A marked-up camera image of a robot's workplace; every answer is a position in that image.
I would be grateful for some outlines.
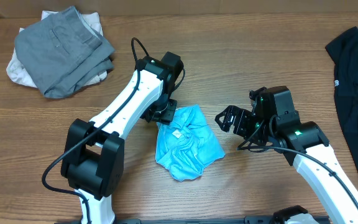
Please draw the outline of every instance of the cable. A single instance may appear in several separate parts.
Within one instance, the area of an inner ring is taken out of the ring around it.
[[[179,88],[181,82],[183,81],[183,79],[185,79],[185,75],[186,75],[186,70],[185,70],[185,68],[183,67],[183,75],[181,76],[181,80],[180,80],[180,82],[179,82],[177,85],[175,85],[175,87],[173,87],[173,91],[175,91],[177,88]]]
[[[273,119],[276,118],[276,117],[277,117],[277,115],[273,114],[273,116],[270,118],[270,121],[268,122],[268,131],[269,131],[271,137],[274,137],[274,132],[273,132],[272,125],[273,125]]]
[[[143,44],[137,38],[135,38],[135,37],[132,38],[131,47],[132,47],[132,53],[134,54],[134,58],[135,58],[135,68],[137,68],[137,56],[136,56],[134,41],[136,41],[142,47],[143,51],[146,53],[147,56],[149,56],[149,53],[147,53],[145,47],[143,46]],[[57,159],[55,159],[45,169],[44,173],[42,174],[42,179],[41,179],[42,184],[48,190],[51,190],[51,191],[54,191],[54,192],[65,193],[65,194],[76,195],[76,196],[80,197],[83,200],[83,203],[85,204],[85,207],[86,207],[86,218],[88,220],[88,224],[92,223],[91,214],[90,214],[90,206],[89,206],[89,203],[88,203],[88,199],[86,199],[86,197],[83,194],[80,194],[78,192],[75,192],[75,191],[72,191],[72,190],[59,189],[59,188],[52,187],[52,186],[48,185],[48,183],[47,183],[47,175],[48,175],[49,171],[56,164],[58,164],[64,157],[66,157],[74,149],[76,149],[78,147],[81,147],[83,144],[88,142],[93,136],[95,136],[98,132],[100,132],[108,123],[110,123],[114,119],[114,117],[125,107],[125,105],[128,104],[128,102],[131,100],[131,98],[135,95],[135,93],[136,93],[136,91],[137,91],[137,89],[139,87],[139,83],[140,83],[140,71],[137,69],[137,81],[136,81],[136,85],[134,87],[134,90],[131,92],[131,94],[128,96],[128,98],[122,103],[122,105],[120,107],[118,107],[118,109],[101,126],[96,128],[90,135],[88,135],[87,137],[85,137],[82,140],[80,140],[77,144],[75,144],[73,147],[71,147],[69,150],[67,150],[65,153],[63,153],[61,156],[59,156]]]
[[[246,147],[243,147],[243,145],[245,145],[247,142],[249,142],[256,133],[258,133],[258,131],[261,129],[261,127],[264,125],[265,120],[263,120],[261,122],[261,124],[259,125],[259,127],[254,131],[254,133],[251,134],[251,136],[249,136],[245,141],[243,141],[240,145],[237,146],[237,150],[244,150]]]
[[[248,149],[248,151],[254,152],[254,153],[261,153],[261,152],[266,152],[266,151],[269,150],[269,149],[261,149],[261,150],[258,150],[258,151],[251,151],[251,146],[247,146],[247,149]]]
[[[248,146],[246,146],[246,147],[244,147],[244,149],[248,149],[248,151],[250,151],[250,152],[266,152],[266,151],[268,151],[268,149],[261,149],[261,150],[258,150],[258,151],[251,151],[249,148],[250,148],[250,146],[252,145],[252,142],[250,142],[249,144],[248,144]]]
[[[323,164],[322,162],[320,162],[318,159],[314,158],[313,156],[309,156],[303,152],[298,152],[296,150],[292,150],[292,149],[287,149],[287,148],[284,148],[284,147],[276,147],[276,146],[250,146],[248,147],[248,150],[251,151],[251,149],[266,149],[266,150],[269,150],[269,149],[278,149],[278,150],[283,150],[283,151],[287,151],[287,152],[292,152],[292,153],[295,153],[295,154],[298,154],[298,155],[301,155],[301,156],[304,156],[308,159],[310,159],[311,161],[319,164],[322,168],[326,169],[329,173],[330,176],[334,177],[338,182],[339,184],[342,186],[342,188],[346,191],[346,193],[348,194],[348,196],[351,198],[354,206],[356,206],[356,209],[358,210],[358,202],[357,200],[354,198],[352,192],[347,188],[346,184],[341,180],[341,178],[339,178],[336,174],[335,171],[331,170],[326,164]]]

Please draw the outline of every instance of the wood grain surface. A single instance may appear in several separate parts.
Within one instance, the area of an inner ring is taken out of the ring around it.
[[[41,175],[63,152],[74,119],[89,120],[127,85],[134,68],[132,37],[155,58],[166,51],[182,57],[186,78],[173,98],[179,107],[201,106],[226,156],[201,178],[177,182],[155,162],[155,123],[138,121],[127,138],[124,176],[113,195],[118,218],[270,215],[293,205],[326,214],[282,155],[237,152],[242,138],[215,124],[215,115],[228,105],[249,109],[248,91],[262,86],[289,87],[301,120],[321,127],[358,189],[334,105],[334,64],[324,49],[358,26],[358,13],[102,17],[103,32],[116,48],[115,69],[106,81],[64,100],[45,99],[6,75],[19,28],[37,20],[0,19],[0,223],[53,223],[81,216],[78,198],[48,191]],[[68,188],[59,170],[60,165],[48,181]]]
[[[358,0],[0,0],[0,18],[39,17],[70,6],[101,16],[358,12]]]

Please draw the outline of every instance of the black mount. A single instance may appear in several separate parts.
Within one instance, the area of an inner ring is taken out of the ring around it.
[[[285,224],[285,222],[289,220],[291,217],[295,215],[307,214],[307,213],[308,211],[306,209],[304,209],[300,205],[296,205],[293,207],[284,208],[280,211],[273,213],[272,220],[274,221],[274,223]]]
[[[138,61],[139,70],[146,70],[157,75],[157,78],[163,80],[163,91],[160,98],[145,110],[140,117],[147,122],[155,121],[163,124],[169,124],[177,107],[177,101],[170,99],[175,91],[175,82],[183,70],[183,62],[180,57],[171,53],[165,53],[161,61],[146,56]]]
[[[163,80],[160,98],[140,118],[147,122],[169,124],[177,107],[177,101],[170,97],[177,88],[175,82],[183,70],[183,62],[179,56],[167,52],[161,61],[146,56],[138,60],[137,67],[139,71],[146,70]],[[93,125],[93,122],[76,119],[68,130],[65,151],[91,134],[96,129]],[[70,187],[85,190],[100,200],[110,196],[121,179],[124,171],[124,140],[118,133],[100,131],[86,144],[93,146],[96,143],[103,145],[100,155],[82,145],[63,159],[60,173],[68,179]]]
[[[76,119],[68,129],[65,151],[72,148],[96,128],[93,122]],[[116,189],[124,171],[124,140],[118,134],[100,131],[86,144],[102,143],[100,155],[85,145],[69,153],[62,162],[60,173],[74,189],[83,189],[100,200],[110,196]]]
[[[286,86],[273,88],[262,87],[249,92],[252,101],[252,111],[228,106],[215,117],[219,127],[229,132],[234,125],[233,133],[248,139],[262,124],[250,142],[265,146],[267,142],[272,146],[285,147],[306,153],[306,148],[318,144],[329,145],[328,138],[314,122],[301,123],[299,113],[293,105],[291,92]],[[290,166],[295,158],[294,153],[283,152]]]

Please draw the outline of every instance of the white cloth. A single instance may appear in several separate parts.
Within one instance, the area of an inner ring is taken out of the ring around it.
[[[46,17],[54,13],[57,12],[42,11],[41,20],[45,19]],[[99,14],[97,12],[89,15],[81,15],[81,16],[92,29],[96,30],[101,35],[103,35],[102,25],[100,24]],[[29,73],[25,70],[23,64],[19,61],[19,59],[17,59],[15,49],[13,49],[13,56],[11,61],[7,65],[6,73],[14,83],[36,88],[36,85],[32,81]],[[99,83],[100,81],[103,81],[106,77],[107,77],[107,71],[99,72],[98,75],[96,75],[87,83],[85,83],[85,85],[93,85],[95,83]]]

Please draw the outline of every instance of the blue towel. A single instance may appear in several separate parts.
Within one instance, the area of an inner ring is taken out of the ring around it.
[[[224,157],[218,139],[198,105],[176,110],[170,125],[158,123],[155,160],[179,181],[193,180]]]

